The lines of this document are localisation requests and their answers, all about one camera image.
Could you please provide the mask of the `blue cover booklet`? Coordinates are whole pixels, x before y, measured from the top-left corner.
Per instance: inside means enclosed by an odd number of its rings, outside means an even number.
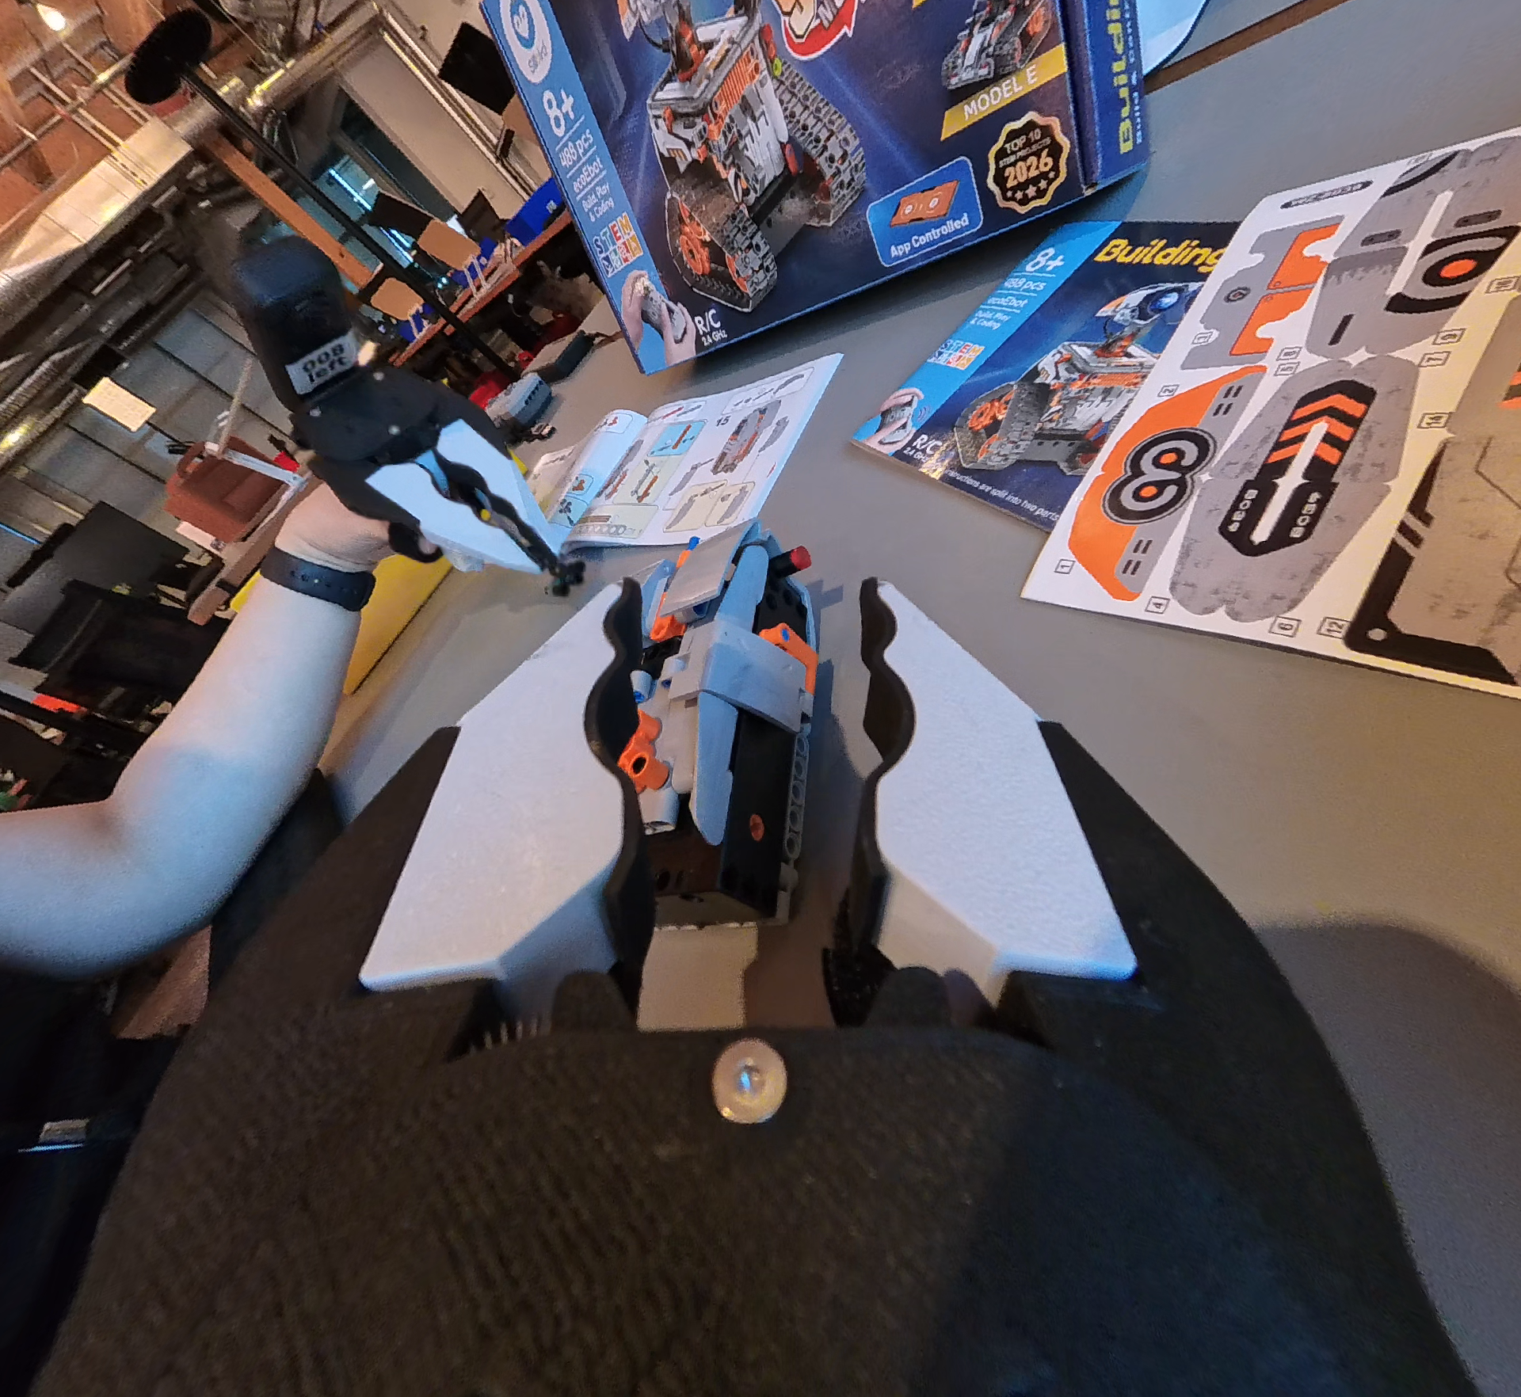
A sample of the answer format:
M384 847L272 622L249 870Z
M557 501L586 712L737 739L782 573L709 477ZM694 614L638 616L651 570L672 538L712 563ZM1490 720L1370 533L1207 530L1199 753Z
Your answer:
M1051 530L1234 230L1057 226L854 442Z

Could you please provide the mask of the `black wristband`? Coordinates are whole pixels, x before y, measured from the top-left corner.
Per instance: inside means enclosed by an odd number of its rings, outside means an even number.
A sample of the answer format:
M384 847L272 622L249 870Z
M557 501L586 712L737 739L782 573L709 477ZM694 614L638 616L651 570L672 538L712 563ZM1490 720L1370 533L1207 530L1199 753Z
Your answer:
M372 571L340 571L279 547L264 554L258 574L271 586L348 611L365 608L375 587Z

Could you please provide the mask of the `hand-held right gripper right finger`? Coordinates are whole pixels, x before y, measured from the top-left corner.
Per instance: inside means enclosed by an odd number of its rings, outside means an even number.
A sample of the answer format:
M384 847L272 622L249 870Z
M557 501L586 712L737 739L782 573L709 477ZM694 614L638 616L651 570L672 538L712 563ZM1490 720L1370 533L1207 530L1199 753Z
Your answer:
M846 948L959 970L1127 980L1135 956L1036 713L899 589L860 586L868 670Z

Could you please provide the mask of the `black pole with disc top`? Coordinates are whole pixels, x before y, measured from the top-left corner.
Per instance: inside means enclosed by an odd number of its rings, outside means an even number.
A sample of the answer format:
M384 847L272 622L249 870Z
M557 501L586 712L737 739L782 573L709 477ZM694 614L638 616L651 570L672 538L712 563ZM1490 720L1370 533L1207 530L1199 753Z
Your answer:
M381 9L373 0L354 3L333 22L332 30L324 38L284 62L277 72L250 89L241 102L233 102L223 94L212 73L202 67L212 40L210 22L197 8L181 8L156 24L137 44L125 73L125 91L135 102L145 105L169 100L180 89L204 99L237 139L245 140L252 150L268 156L316 206L327 212L344 236L370 250L376 260L376 270L359 262L340 239L319 222L309 218L285 194L276 193L271 179L257 171L253 163L241 155L226 137L205 135L202 139L202 145L228 171L233 171L247 190L253 191L288 228L301 233L330 257L332 263L356 285L357 303L368 303L394 317L402 317L402 309L386 305L373 292L384 281L403 285L419 300L431 301L439 313L437 321L427 330L427 337L450 329L463 338L467 351L477 353L491 367L504 370L507 367L506 361L471 327L464 314L455 311L450 305L448 281L443 273L448 268L469 266L469 252L443 257L424 255L411 266L400 266L391 257L384 242L372 234L362 220L351 218L340 204L322 191L312 177L306 175L292 156L284 153L276 140L263 135L263 121L271 113L300 97L306 88L316 83L317 76L328 73L346 59L368 48L380 22Z

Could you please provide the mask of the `person's left forearm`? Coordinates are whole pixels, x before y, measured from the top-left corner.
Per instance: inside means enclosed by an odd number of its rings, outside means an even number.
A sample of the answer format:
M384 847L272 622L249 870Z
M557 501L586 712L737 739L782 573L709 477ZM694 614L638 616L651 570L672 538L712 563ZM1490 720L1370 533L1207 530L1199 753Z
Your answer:
M258 582L106 798L4 816L2 967L102 974L204 926L319 758L357 630Z

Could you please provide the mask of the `sticker sheet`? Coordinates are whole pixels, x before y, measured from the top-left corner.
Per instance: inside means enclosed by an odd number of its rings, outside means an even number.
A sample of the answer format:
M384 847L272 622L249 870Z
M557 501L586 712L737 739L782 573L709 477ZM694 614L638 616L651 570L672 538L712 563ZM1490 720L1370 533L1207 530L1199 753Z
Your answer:
M1517 129L1258 202L1023 595L1517 696Z

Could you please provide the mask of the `yellow plastic bin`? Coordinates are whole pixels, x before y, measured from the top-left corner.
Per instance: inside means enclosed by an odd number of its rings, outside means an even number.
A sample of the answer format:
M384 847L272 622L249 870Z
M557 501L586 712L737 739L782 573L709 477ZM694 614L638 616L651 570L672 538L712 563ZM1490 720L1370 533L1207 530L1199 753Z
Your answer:
M423 608L451 565L437 558L418 562L402 554L383 558L373 570L375 587L362 611L360 627L343 681L343 694L354 694L375 664L389 650L410 619Z

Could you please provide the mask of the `person's left hand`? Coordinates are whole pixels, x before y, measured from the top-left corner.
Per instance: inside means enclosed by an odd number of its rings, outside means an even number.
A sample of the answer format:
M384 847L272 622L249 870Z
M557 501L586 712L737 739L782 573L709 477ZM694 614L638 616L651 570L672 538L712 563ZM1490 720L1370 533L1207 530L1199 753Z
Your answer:
M348 509L325 483L316 482L280 522L277 551L340 573L372 573L392 554L389 525Z

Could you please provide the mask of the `grey blue battery module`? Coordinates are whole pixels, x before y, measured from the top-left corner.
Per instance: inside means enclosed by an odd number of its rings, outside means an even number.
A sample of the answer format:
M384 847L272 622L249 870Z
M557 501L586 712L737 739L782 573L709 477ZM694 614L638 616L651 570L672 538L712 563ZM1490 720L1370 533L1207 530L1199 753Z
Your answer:
M487 372L472 389L469 400L503 432L517 439L530 436L552 400L552 384L538 372L506 378Z

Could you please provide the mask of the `grey toy robot model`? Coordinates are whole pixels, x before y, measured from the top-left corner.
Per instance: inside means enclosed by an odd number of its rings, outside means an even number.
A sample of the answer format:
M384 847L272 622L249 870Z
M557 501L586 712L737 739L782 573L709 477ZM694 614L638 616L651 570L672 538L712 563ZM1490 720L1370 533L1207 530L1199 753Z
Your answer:
M782 923L797 886L817 621L758 519L691 541L642 579L632 780L658 927Z

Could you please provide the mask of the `open instruction booklet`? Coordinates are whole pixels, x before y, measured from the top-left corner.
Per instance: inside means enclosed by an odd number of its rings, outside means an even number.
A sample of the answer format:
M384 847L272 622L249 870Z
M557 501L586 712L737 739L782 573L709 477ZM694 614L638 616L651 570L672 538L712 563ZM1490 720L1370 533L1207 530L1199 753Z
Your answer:
M725 394L608 412L576 445L547 453L527 483L566 549L658 547L752 519L840 354Z

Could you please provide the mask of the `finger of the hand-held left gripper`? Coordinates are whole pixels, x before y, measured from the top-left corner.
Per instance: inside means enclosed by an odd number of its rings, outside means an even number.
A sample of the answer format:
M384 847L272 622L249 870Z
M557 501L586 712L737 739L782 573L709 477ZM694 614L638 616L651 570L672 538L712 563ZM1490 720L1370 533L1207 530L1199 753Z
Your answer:
M370 469L367 488L380 495L399 519L411 519L423 538L435 544L461 571L499 566L511 571L560 571L560 530L550 525L515 461L504 469L503 496L523 522L517 527L503 511L483 519L479 509L440 495L423 464L408 461Z
M435 458L450 495L467 503L482 523L512 541L541 571L573 571L562 544L566 530L549 523L511 453L482 432L439 432Z

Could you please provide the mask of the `wooden top desk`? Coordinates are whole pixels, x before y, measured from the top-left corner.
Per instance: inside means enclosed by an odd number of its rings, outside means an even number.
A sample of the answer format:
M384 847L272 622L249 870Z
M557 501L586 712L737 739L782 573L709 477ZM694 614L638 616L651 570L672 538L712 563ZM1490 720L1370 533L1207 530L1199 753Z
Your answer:
M525 268L531 268L536 254L562 231L574 231L573 218L568 210L562 210L539 234L507 254L496 254L485 268L483 279L471 292L461 295L447 314L429 321L415 338L407 345L391 349L389 361L405 364L416 357L424 346L437 338L448 338L459 322L471 322L475 314L483 311L485 305L496 301L511 284L514 284Z

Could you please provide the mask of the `robot kit box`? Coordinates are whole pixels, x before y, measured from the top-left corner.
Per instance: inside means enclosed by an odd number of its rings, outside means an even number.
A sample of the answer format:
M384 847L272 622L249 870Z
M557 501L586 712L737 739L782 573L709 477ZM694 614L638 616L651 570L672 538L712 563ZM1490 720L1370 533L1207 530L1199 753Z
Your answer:
M1134 0L483 0L654 373L1148 156Z

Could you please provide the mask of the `brown bag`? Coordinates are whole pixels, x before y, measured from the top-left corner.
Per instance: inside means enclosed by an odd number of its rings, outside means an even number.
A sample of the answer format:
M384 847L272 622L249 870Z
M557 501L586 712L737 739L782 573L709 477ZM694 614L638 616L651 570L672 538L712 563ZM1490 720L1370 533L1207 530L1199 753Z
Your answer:
M237 543L271 512L277 495L298 483L298 472L276 464L233 436L191 444L165 485L165 512L223 544Z

